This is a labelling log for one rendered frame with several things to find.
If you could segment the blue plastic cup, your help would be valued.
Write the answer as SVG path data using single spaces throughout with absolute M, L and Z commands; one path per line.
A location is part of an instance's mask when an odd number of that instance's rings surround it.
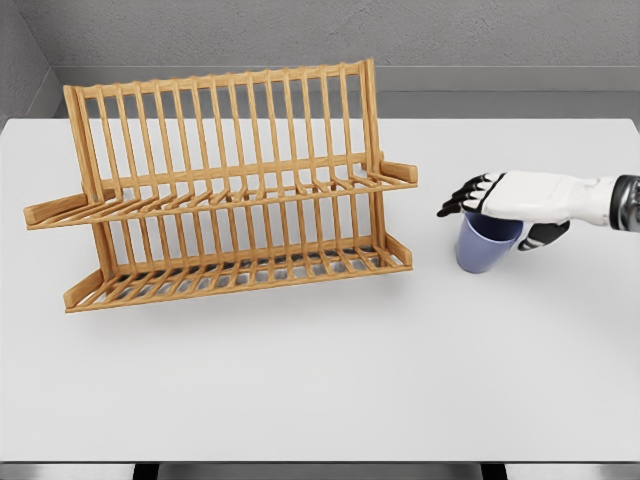
M 524 223 L 466 212 L 456 243 L 459 266 L 471 273 L 493 268 L 520 237 Z

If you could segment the wooden two-tier dish rack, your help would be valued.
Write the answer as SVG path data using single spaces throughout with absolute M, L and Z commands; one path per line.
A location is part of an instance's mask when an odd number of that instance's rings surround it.
M 31 230 L 87 225 L 85 312 L 408 271 L 383 195 L 414 188 L 380 147 L 374 63 L 64 90 L 81 192 Z

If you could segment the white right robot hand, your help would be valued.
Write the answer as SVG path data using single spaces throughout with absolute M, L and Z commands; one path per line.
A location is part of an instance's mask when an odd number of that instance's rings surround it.
M 485 173 L 454 192 L 437 215 L 471 212 L 530 222 L 532 227 L 518 246 L 528 251 L 556 241 L 569 230 L 572 203 L 583 186 L 583 180 L 561 174 Z

